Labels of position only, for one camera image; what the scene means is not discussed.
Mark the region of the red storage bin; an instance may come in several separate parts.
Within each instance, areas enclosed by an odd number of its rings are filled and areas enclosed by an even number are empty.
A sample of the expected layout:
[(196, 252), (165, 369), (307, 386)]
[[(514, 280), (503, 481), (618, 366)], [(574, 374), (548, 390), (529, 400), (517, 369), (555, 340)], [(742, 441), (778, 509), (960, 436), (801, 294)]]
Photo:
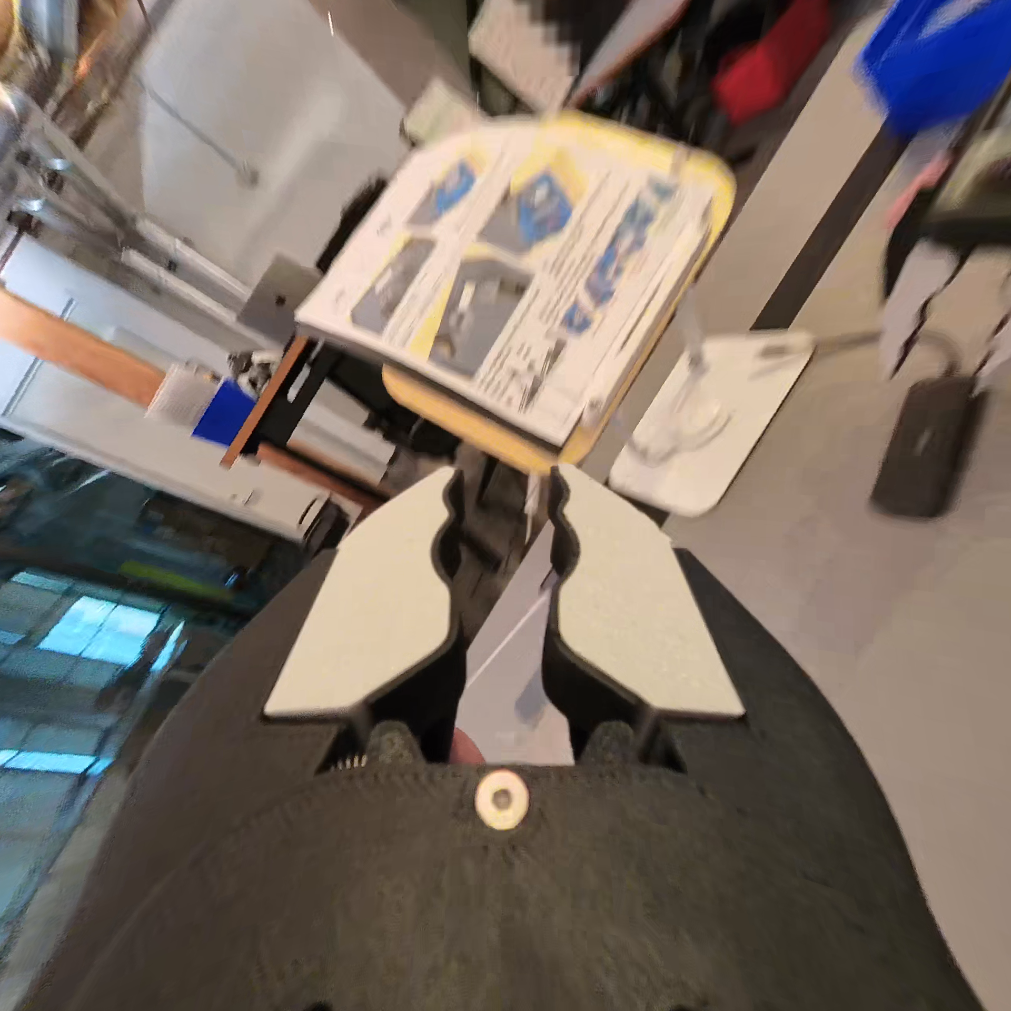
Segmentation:
[(787, 2), (756, 41), (721, 57), (712, 92), (729, 123), (739, 127), (782, 106), (828, 41), (831, 26), (828, 2)]

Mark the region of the white container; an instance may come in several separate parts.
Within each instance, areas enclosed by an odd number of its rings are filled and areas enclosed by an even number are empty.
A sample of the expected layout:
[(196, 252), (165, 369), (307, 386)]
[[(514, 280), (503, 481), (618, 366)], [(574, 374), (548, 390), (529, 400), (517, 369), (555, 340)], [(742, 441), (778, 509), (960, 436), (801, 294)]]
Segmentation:
[(160, 423), (193, 430), (206, 412), (221, 377), (191, 364), (175, 364), (165, 374), (145, 416)]

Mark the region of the blue storage bin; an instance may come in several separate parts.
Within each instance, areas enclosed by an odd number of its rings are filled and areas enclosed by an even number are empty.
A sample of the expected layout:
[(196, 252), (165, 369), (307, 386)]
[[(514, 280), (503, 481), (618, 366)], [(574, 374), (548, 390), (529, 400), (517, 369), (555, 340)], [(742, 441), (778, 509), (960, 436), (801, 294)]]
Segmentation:
[(1008, 1), (897, 1), (859, 53), (855, 70), (884, 124), (911, 137), (963, 120), (1010, 69)]

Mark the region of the wooden post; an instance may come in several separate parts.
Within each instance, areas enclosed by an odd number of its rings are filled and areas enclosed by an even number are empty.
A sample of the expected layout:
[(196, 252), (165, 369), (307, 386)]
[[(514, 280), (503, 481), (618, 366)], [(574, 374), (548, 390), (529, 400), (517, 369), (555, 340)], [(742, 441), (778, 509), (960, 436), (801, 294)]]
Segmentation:
[(166, 373), (131, 352), (2, 289), (2, 341), (140, 408), (148, 408)]

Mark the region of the instruction sheet wooden board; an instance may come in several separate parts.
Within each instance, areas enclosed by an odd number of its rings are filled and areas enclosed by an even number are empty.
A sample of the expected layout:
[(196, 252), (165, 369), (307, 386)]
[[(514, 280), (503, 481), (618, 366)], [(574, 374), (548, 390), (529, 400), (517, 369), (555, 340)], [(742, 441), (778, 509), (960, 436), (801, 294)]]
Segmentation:
[(295, 312), (525, 474), (598, 442), (725, 229), (716, 155), (573, 112), (413, 152)]

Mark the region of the wood top black desk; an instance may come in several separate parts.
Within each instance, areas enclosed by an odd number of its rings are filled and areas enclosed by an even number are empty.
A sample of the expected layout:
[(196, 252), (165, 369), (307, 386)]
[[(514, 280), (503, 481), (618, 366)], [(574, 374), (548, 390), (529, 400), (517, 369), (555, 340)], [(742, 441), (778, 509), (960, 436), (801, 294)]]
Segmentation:
[(387, 483), (337, 462), (294, 436), (338, 357), (338, 351), (321, 341), (294, 336), (220, 464), (231, 469), (245, 459), (265, 465), (302, 481), (326, 499), (358, 508), (362, 520), (393, 497)]

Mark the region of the blue container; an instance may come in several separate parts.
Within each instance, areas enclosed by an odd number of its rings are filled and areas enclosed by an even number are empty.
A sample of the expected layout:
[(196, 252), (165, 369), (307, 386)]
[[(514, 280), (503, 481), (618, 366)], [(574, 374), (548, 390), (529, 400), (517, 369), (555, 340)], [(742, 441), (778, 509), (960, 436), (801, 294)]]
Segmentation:
[(223, 379), (198, 419), (192, 436), (228, 448), (256, 403), (257, 398), (252, 397), (234, 379)]

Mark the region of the black usb hub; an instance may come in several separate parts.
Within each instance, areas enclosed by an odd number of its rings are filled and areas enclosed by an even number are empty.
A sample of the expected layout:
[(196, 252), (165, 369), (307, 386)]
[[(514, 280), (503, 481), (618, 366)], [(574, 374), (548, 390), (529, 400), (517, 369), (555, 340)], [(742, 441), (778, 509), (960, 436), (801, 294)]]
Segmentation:
[(949, 510), (972, 446), (980, 397), (969, 375), (913, 384), (897, 415), (869, 502), (883, 516), (937, 519)]

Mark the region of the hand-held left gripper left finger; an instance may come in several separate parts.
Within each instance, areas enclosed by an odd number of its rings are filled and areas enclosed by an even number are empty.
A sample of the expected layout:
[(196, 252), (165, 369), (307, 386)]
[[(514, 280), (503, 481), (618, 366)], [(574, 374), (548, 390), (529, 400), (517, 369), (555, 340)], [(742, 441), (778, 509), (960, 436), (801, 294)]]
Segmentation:
[(361, 738), (398, 721), (423, 736), (451, 722), (466, 681), (452, 598), (463, 476), (444, 466), (341, 542), (264, 704), (276, 721), (350, 722)]

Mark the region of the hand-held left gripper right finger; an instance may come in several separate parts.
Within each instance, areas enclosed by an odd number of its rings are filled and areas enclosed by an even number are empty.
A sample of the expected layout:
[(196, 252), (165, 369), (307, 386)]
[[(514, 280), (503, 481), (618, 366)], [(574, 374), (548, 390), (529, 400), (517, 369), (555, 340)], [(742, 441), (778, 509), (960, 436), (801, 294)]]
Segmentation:
[(735, 722), (745, 706), (664, 532), (574, 466), (549, 478), (556, 574), (544, 690), (574, 739), (620, 722)]

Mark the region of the grey laptop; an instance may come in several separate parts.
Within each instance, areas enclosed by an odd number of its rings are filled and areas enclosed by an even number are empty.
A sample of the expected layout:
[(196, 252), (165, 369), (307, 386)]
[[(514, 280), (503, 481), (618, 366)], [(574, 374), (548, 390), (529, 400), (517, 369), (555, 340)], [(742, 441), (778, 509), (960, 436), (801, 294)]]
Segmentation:
[(277, 254), (252, 288), (236, 321), (269, 344), (283, 347), (295, 334), (296, 311), (320, 281), (318, 268)]

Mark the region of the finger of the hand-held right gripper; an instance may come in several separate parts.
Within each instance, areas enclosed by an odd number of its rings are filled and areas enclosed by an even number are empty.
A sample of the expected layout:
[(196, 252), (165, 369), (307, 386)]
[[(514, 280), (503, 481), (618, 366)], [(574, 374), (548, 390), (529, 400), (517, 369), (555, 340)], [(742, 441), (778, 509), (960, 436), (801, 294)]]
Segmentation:
[(884, 377), (893, 377), (908, 358), (926, 321), (932, 300), (954, 279), (958, 256), (950, 246), (917, 243), (905, 259), (880, 318), (878, 359)]
[(1001, 319), (989, 337), (985, 354), (977, 368), (977, 391), (990, 388), (1007, 371), (1010, 363), (1010, 295)]

